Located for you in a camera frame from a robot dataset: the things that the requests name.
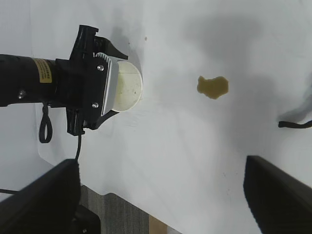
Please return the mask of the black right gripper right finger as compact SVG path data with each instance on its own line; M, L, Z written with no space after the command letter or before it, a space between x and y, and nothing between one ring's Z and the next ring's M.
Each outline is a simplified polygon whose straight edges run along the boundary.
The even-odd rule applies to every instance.
M312 189L260 156L247 156L243 190L263 234L310 234Z

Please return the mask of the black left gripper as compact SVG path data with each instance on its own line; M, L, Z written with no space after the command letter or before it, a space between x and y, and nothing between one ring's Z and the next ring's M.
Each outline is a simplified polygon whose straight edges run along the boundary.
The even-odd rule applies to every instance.
M70 58L57 59L56 102L66 108L67 132L73 136L84 128L98 129L117 112L104 111L109 62L97 53L128 60L97 28L80 25Z

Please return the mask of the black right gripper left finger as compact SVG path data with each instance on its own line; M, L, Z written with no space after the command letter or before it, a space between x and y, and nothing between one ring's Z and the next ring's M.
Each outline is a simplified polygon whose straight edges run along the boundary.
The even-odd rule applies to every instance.
M78 162L67 159L0 203L0 232L66 234L80 195Z

